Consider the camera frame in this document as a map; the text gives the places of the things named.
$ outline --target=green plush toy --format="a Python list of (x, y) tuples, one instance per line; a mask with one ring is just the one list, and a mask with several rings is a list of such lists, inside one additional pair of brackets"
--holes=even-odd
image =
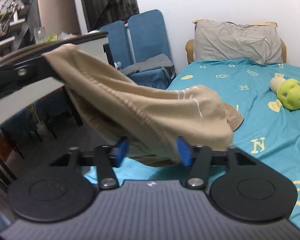
[(270, 81), (270, 89), (277, 95), (284, 108), (290, 111), (300, 109), (300, 82), (298, 80), (274, 77)]

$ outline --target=white wall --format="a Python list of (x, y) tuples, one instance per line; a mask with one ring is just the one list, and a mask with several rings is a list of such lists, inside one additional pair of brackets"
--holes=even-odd
[(137, 0), (140, 12), (159, 9), (164, 17), (172, 61), (177, 72), (186, 66), (185, 45), (194, 38), (195, 19), (248, 24), (278, 23), (288, 62), (300, 66), (300, 0)]
[(79, 25), (80, 25), (81, 33), (86, 34), (88, 32), (88, 29), (87, 29), (86, 20), (84, 18), (82, 1), (81, 0), (74, 0), (74, 2), (75, 2), (75, 7), (77, 9), (77, 15), (78, 15), (78, 19), (79, 19)]

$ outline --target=teal bedsheet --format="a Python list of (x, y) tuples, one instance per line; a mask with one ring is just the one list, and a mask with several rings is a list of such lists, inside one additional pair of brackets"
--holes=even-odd
[[(234, 145), (293, 181), (298, 190), (298, 201), (290, 220), (300, 228), (300, 110), (290, 112), (276, 101), (276, 95), (269, 89), (270, 80), (275, 75), (300, 81), (300, 68), (288, 64), (259, 65), (247, 59), (196, 61), (186, 67), (168, 89), (205, 85), (238, 109), (244, 121), (234, 132)], [(147, 167), (126, 158), (115, 172), (120, 182), (124, 179), (183, 181), (189, 169), (181, 165)], [(222, 172), (222, 168), (214, 167), (210, 180)], [(94, 168), (86, 178), (96, 182)]]

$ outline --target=gray pillow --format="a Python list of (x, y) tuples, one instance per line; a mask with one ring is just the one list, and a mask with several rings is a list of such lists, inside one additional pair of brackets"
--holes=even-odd
[(259, 64), (282, 63), (281, 40), (273, 25), (194, 23), (194, 60), (248, 58)]

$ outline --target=beige cloth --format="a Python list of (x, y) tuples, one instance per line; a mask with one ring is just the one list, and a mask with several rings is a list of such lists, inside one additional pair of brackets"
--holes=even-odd
[(226, 150), (243, 121), (218, 93), (202, 85), (179, 91), (139, 86), (72, 44), (44, 56), (86, 121), (110, 144), (127, 136), (128, 157), (146, 165), (180, 163), (177, 136), (191, 145)]

